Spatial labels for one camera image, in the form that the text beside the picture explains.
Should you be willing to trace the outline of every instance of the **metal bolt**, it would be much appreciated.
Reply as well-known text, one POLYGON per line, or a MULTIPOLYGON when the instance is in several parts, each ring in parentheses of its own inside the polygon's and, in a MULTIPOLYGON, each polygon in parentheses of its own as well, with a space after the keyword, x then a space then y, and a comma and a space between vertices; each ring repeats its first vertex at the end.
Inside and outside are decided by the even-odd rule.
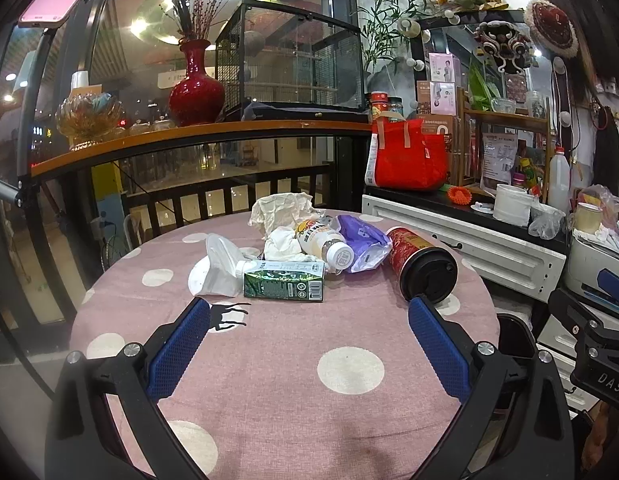
POLYGON ((141 345, 138 343, 129 343, 129 345, 123 349, 123 353, 128 357, 134 357, 135 355, 138 355, 140 351, 141 345))
POLYGON ((550 363, 552 360, 552 356, 547 350, 541 350, 539 352, 539 359, 544 363, 550 363))
POLYGON ((487 341, 482 341, 478 343, 478 353, 483 355, 491 355, 494 353, 494 345, 488 343, 487 341))
POLYGON ((68 363, 71 365, 78 362, 79 359, 80 359, 80 352, 78 350, 75 350, 74 352, 70 352, 68 355, 68 363))

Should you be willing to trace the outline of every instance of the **purple bag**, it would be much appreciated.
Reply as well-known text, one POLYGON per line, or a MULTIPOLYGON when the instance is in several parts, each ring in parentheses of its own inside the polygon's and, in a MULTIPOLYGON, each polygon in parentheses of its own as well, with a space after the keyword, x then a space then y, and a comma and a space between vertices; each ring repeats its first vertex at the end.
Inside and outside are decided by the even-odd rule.
POLYGON ((351 215, 338 215, 340 233, 353 249, 353 263, 346 272, 375 269, 391 251, 391 240, 380 229, 351 215))

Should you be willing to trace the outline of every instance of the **polka dot tablecloth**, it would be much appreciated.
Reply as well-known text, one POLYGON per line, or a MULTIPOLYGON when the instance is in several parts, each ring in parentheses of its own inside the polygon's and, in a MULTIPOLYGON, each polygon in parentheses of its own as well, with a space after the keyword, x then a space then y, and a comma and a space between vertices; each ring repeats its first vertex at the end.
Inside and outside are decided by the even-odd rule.
MULTIPOLYGON (((384 231, 399 225, 361 218, 384 231)), ((248 219, 197 222, 127 254, 86 293, 72 349, 96 358, 145 342, 200 290, 209 233, 262 249, 248 219)), ((490 295, 454 257, 457 285, 437 307, 474 340, 496 343, 490 295)), ((206 298, 212 327, 158 407, 210 479, 408 479, 449 425, 459 403, 411 332, 392 269, 328 276, 323 294, 323 303, 206 298)), ((109 400, 131 459, 150 472, 118 399, 109 400)))

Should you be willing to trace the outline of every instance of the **red tote bag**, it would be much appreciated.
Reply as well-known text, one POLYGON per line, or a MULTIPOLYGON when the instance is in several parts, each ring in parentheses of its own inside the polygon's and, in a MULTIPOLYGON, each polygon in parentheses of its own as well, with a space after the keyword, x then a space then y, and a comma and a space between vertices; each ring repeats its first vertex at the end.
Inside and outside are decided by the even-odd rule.
POLYGON ((394 189, 438 189, 447 179, 445 136, 424 135, 422 119, 372 126, 366 184, 394 189))

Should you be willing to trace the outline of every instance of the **clear plastic bag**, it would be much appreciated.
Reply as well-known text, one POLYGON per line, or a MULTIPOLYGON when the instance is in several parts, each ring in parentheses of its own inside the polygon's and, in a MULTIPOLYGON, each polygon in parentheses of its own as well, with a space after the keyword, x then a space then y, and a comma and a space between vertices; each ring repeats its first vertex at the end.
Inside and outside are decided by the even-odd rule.
POLYGON ((611 191, 601 184, 586 187, 578 193, 578 201, 597 205, 603 210, 603 225, 619 232, 617 221, 619 219, 619 198, 612 195, 611 191))
POLYGON ((528 233, 532 236, 541 237, 543 240, 552 240, 560 231, 560 224, 565 213, 550 205, 535 202, 529 210, 531 224, 528 233))

